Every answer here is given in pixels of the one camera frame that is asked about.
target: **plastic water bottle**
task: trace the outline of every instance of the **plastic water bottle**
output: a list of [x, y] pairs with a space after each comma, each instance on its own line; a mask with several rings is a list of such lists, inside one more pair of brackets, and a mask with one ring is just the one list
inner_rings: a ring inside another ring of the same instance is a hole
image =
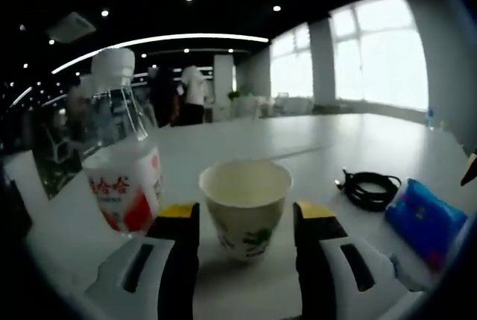
[[157, 142], [130, 86], [134, 63], [125, 48], [93, 57], [82, 164], [109, 226], [141, 234], [159, 210], [161, 169]]
[[426, 127], [429, 130], [434, 130], [434, 111], [429, 108], [426, 112]]

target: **blue tissue pack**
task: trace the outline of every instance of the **blue tissue pack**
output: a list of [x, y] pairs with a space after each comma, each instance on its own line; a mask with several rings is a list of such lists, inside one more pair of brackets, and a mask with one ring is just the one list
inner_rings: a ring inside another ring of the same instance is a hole
[[412, 178], [386, 208], [385, 218], [436, 271], [443, 268], [452, 242], [467, 220], [465, 213], [441, 201]]

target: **white shirt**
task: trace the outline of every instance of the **white shirt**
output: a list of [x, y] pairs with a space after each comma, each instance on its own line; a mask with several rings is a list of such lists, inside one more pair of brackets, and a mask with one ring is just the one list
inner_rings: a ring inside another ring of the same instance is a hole
[[199, 69], [196, 66], [185, 68], [182, 81], [187, 85], [186, 103], [203, 106], [206, 97], [206, 80]]

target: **red and white label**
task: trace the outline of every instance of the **red and white label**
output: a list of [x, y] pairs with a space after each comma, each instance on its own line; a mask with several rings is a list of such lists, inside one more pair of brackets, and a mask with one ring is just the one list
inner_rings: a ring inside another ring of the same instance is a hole
[[127, 168], [107, 167], [86, 160], [83, 169], [112, 229], [147, 231], [156, 218], [160, 203], [161, 172], [156, 148]]

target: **bottle cap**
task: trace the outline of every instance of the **bottle cap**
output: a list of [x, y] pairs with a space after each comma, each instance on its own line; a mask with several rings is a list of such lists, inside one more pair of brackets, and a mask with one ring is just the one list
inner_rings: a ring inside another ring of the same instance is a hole
[[128, 48], [108, 48], [97, 53], [91, 62], [91, 75], [96, 92], [130, 86], [135, 57]]

